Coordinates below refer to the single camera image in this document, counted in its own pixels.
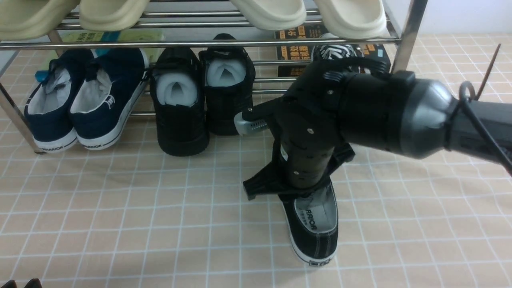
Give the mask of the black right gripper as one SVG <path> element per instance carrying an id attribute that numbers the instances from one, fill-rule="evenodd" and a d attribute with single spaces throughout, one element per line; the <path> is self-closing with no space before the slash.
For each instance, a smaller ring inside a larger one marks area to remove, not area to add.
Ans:
<path id="1" fill-rule="evenodd" d="M 243 186 L 259 195 L 307 197 L 326 187 L 330 175 L 354 154 L 339 131 L 343 81 L 356 60 L 310 63 L 281 96 L 242 111 L 245 120 L 265 120 L 275 140 L 272 159 Z"/>

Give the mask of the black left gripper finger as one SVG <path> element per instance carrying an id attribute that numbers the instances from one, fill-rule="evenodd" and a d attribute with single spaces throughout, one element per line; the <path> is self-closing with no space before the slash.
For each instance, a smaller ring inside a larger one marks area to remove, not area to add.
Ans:
<path id="1" fill-rule="evenodd" d="M 4 283 L 0 288 L 18 288 L 18 285 L 16 284 L 15 280 L 9 280 L 6 283 Z"/>
<path id="2" fill-rule="evenodd" d="M 33 278 L 31 279 L 30 281 L 28 281 L 26 283 L 26 285 L 24 286 L 24 288 L 42 288 L 42 284 L 40 282 L 40 279 L 38 278 Z"/>

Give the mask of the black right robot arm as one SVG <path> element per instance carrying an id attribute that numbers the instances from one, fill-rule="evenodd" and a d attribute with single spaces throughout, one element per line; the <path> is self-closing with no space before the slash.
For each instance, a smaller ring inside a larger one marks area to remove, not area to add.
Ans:
<path id="1" fill-rule="evenodd" d="M 455 97 L 437 80 L 382 66 L 311 62 L 281 97 L 238 113 L 239 134 L 269 129 L 275 140 L 271 162 L 243 183 L 248 199 L 319 192 L 353 159 L 352 144 L 412 159 L 456 151 L 511 172 L 511 104 L 480 101 L 470 82 Z"/>

